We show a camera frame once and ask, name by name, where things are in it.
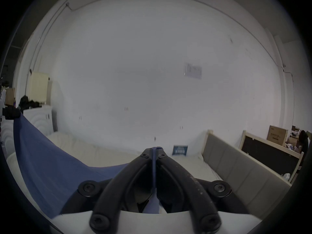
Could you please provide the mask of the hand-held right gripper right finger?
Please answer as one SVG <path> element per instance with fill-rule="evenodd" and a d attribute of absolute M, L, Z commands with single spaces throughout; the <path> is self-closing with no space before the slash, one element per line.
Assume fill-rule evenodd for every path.
<path fill-rule="evenodd" d="M 168 213 L 190 211 L 196 232 L 217 232 L 221 227 L 218 210 L 249 214 L 227 182 L 193 177 L 162 148 L 156 148 L 156 191 Z"/>

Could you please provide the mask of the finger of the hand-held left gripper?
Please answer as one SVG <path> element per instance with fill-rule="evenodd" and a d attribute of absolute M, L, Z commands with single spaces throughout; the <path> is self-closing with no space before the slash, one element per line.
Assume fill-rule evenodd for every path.
<path fill-rule="evenodd" d="M 6 120 L 18 119 L 21 115 L 21 111 L 15 107 L 5 107 L 4 108 L 4 117 Z"/>

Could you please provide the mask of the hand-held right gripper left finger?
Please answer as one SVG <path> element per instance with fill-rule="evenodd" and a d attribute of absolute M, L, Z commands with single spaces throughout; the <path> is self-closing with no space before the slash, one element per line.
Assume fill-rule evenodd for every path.
<path fill-rule="evenodd" d="M 92 211 L 93 231 L 117 231 L 121 211 L 156 214 L 156 148 L 149 148 L 114 178 L 83 181 L 61 214 Z"/>

